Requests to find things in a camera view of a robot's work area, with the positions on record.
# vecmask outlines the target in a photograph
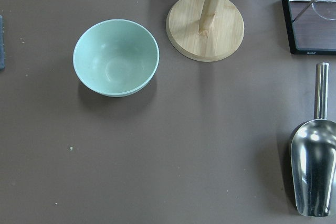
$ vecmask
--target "light blue bowl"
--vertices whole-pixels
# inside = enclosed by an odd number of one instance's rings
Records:
[[[159,64],[159,48],[143,26],[112,19],[89,28],[78,40],[73,67],[89,89],[109,97],[141,90]]]

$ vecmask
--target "stainless steel scoop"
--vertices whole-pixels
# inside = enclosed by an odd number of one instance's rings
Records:
[[[291,143],[291,165],[298,212],[336,212],[336,123],[327,120],[328,63],[316,67],[314,120],[302,124]]]

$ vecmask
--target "bowl rim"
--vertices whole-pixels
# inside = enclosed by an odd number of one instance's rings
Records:
[[[82,40],[82,38],[89,32],[91,31],[92,29],[94,29],[95,27],[97,26],[100,26],[104,23],[109,23],[109,22],[127,22],[127,23],[131,23],[133,25],[136,25],[140,28],[142,28],[153,40],[154,44],[155,44],[155,47],[156,47],[156,63],[155,63],[155,67],[152,71],[152,73],[149,75],[149,77],[143,82],[141,83],[140,85],[138,85],[137,87],[131,89],[131,90],[128,90],[128,91],[125,91],[125,92],[103,92],[103,91],[100,91],[100,90],[97,90],[97,89],[94,89],[92,88],[90,85],[88,85],[80,76],[79,72],[78,72],[78,68],[76,66],[76,63],[75,63],[75,55],[76,55],[76,50],[77,50],[77,47],[78,47],[78,44],[79,42]],[[107,95],[109,97],[124,97],[124,96],[127,96],[127,95],[131,95],[131,94],[134,94],[138,91],[140,91],[144,86],[146,86],[148,84],[148,82],[153,78],[157,68],[158,68],[158,65],[159,65],[159,58],[160,58],[160,54],[159,54],[159,47],[157,45],[157,42],[154,38],[154,36],[142,25],[134,22],[134,21],[131,21],[131,20],[127,20],[127,19],[108,19],[108,20],[104,20],[104,21],[101,21],[93,26],[91,26],[90,28],[88,28],[80,37],[79,39],[77,40],[76,42],[76,46],[75,46],[75,49],[74,49],[74,53],[73,53],[73,57],[72,57],[72,63],[73,63],[73,68],[75,69],[75,72],[76,72],[76,75],[77,77],[79,78],[79,80],[86,86],[88,87],[89,89],[91,89],[92,91],[94,92],[97,92],[99,94],[103,94],[103,95]]]

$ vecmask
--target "scoop handle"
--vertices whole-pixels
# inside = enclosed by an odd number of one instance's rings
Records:
[[[314,119],[327,119],[329,64],[316,65]]]

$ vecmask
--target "blue-gray cloth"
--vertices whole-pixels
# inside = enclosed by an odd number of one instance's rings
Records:
[[[3,38],[3,23],[2,16],[0,15],[0,70],[5,68],[5,50]]]

